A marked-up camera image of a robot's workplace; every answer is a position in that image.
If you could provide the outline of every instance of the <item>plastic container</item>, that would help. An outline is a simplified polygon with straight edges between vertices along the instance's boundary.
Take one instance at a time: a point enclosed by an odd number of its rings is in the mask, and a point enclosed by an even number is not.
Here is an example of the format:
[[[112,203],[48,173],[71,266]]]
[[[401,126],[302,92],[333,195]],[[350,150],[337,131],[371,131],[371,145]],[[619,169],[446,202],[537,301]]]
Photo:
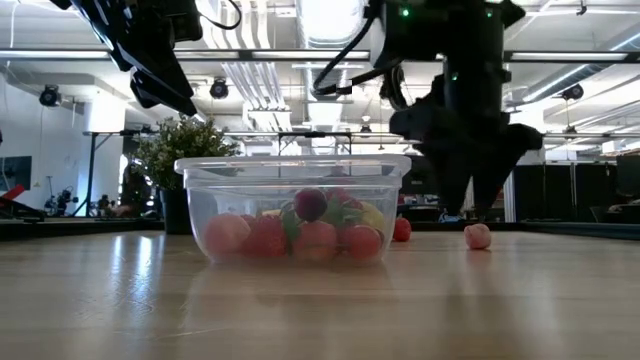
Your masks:
[[[400,155],[194,158],[176,161],[191,226],[214,262],[371,263],[386,253]]]

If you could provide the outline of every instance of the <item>wooden table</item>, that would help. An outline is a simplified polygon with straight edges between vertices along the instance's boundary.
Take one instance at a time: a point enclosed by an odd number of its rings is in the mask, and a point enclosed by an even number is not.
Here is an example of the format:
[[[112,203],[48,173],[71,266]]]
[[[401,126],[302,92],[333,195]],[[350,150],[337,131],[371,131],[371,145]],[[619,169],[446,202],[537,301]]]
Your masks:
[[[190,238],[0,244],[0,359],[638,359],[638,243],[460,233],[385,266],[212,267]]]

